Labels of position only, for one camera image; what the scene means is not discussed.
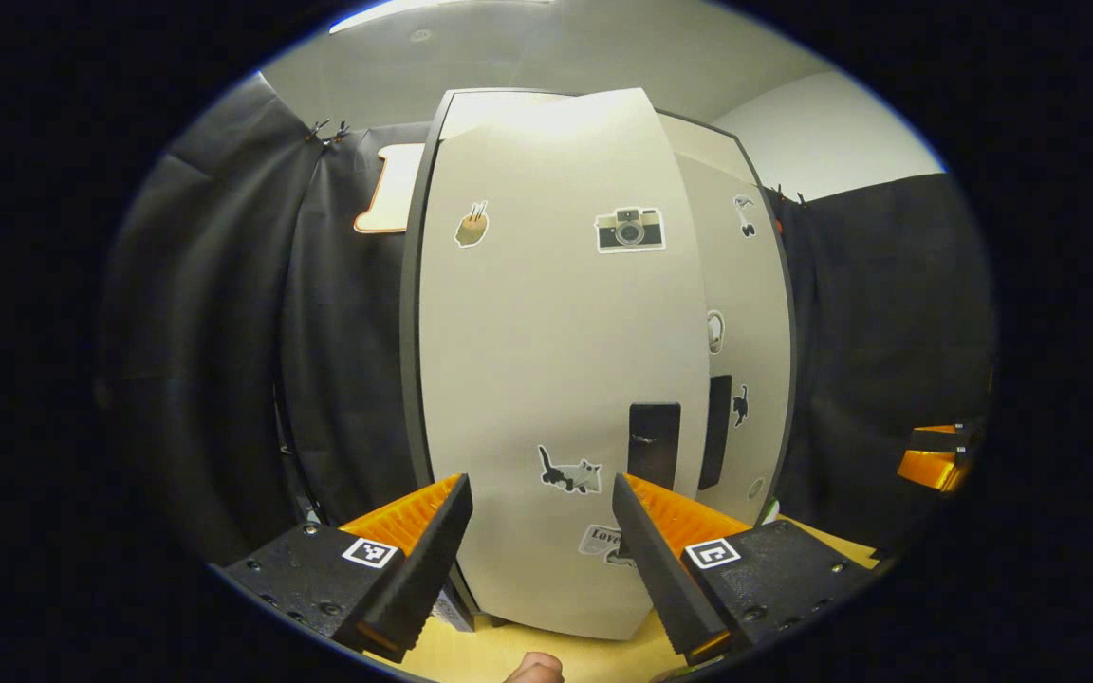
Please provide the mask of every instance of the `camera sticker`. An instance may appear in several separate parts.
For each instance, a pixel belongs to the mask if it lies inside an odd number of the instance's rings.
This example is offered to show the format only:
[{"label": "camera sticker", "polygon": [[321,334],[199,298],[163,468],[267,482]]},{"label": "camera sticker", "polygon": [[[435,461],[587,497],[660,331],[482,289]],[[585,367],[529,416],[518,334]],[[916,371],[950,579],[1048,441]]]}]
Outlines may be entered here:
[{"label": "camera sticker", "polygon": [[732,412],[737,414],[737,424],[733,424],[732,427],[740,427],[741,423],[744,422],[745,416],[750,414],[750,388],[748,388],[748,386],[741,385],[740,397],[733,395]]},{"label": "camera sticker", "polygon": [[458,221],[455,242],[460,248],[477,246],[486,234],[486,199],[471,204],[471,211]]},{"label": "camera sticker", "polygon": [[624,207],[596,216],[598,251],[602,255],[632,255],[665,249],[665,217],[657,209]]},{"label": "camera sticker", "polygon": [[755,204],[753,203],[753,199],[748,198],[747,195],[737,195],[736,198],[732,198],[732,208],[737,209],[737,216],[741,220],[741,234],[745,237],[753,237],[754,234],[759,233],[759,231],[756,231],[750,220],[744,216],[744,208],[748,205]]},{"label": "camera sticker", "polygon": [[580,459],[579,463],[561,463],[555,466],[550,461],[545,447],[538,446],[538,455],[542,456],[542,483],[555,485],[568,493],[601,493],[601,466]]},{"label": "camera sticker", "polygon": [[374,569],[381,569],[386,563],[390,562],[391,557],[395,557],[396,550],[399,549],[396,549],[395,545],[368,539],[356,539],[340,557],[346,558],[349,562],[372,566]]},{"label": "camera sticker", "polygon": [[724,334],[728,328],[724,325],[724,314],[707,311],[707,345],[710,355],[719,353],[724,348]]}]

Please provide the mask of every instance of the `ceiling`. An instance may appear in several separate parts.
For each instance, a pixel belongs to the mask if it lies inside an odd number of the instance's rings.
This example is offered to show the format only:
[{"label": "ceiling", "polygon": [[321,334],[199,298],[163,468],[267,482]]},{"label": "ceiling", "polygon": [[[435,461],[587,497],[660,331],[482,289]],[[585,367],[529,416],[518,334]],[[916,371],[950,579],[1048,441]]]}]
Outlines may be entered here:
[{"label": "ceiling", "polygon": [[261,72],[307,125],[330,118],[334,129],[343,118],[361,129],[431,120],[446,90],[495,86],[643,87],[656,107],[709,122],[833,69],[771,27],[700,0],[478,0],[334,35],[325,26]]}]

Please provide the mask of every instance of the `wooden table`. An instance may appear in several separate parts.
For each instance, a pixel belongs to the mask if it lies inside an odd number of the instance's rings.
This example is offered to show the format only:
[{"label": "wooden table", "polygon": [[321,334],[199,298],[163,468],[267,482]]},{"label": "wooden table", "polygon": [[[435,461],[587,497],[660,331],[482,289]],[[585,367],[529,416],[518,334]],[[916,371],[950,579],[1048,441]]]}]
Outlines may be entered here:
[{"label": "wooden table", "polygon": [[[859,565],[874,569],[877,561],[869,558],[873,549],[837,539],[794,519],[789,521]],[[391,664],[381,658],[378,661],[442,683],[502,683],[530,650],[560,658],[568,683],[612,680],[647,683],[662,671],[685,666],[685,658],[673,653],[656,610],[647,615],[634,638],[626,641],[565,636],[519,623],[494,627],[486,616],[474,620],[474,633],[459,633],[446,622],[428,617],[415,649],[407,653],[402,664]]]}]

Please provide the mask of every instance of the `black fabric backdrop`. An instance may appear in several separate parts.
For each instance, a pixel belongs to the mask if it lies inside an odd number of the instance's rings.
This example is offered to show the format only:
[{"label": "black fabric backdrop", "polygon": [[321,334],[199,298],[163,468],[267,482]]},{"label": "black fabric backdrop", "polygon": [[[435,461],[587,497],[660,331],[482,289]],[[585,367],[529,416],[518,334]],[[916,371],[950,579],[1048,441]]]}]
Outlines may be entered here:
[{"label": "black fabric backdrop", "polygon": [[[399,389],[403,234],[352,221],[378,149],[427,129],[306,141],[256,76],[140,190],[107,281],[105,404],[117,445],[210,561],[294,523],[299,485],[337,523],[415,488]],[[803,205],[767,196],[801,356],[777,496],[796,519],[893,550],[939,499],[896,475],[912,428],[986,412],[995,333],[979,233],[944,174]],[[305,481],[282,467],[274,385]]]},{"label": "black fabric backdrop", "polygon": [[386,144],[428,123],[346,133],[322,151],[290,255],[281,325],[294,449],[325,521],[343,523],[415,490],[399,384],[403,234],[360,234]]},{"label": "black fabric backdrop", "polygon": [[802,204],[766,196],[799,355],[776,496],[784,514],[889,554],[940,499],[896,474],[912,428],[979,427],[988,411],[988,251],[947,174]]}]

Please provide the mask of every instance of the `cat sticker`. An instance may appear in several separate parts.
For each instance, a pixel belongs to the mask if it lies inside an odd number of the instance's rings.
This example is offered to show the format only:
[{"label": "cat sticker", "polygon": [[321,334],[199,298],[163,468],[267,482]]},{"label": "cat sticker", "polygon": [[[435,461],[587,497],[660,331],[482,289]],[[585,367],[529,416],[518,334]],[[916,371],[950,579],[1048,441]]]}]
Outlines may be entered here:
[{"label": "cat sticker", "polygon": [[732,427],[740,427],[741,423],[744,422],[744,416],[750,414],[750,388],[745,385],[741,385],[740,397],[732,397],[732,410],[737,412],[737,424]]},{"label": "cat sticker", "polygon": [[460,248],[477,246],[486,234],[486,200],[471,204],[471,211],[458,222],[455,242]]},{"label": "cat sticker", "polygon": [[542,456],[543,475],[542,482],[545,485],[557,485],[568,493],[601,493],[601,466],[590,463],[585,458],[579,463],[561,463],[555,466],[550,461],[550,455],[545,447],[538,446],[538,454]]}]

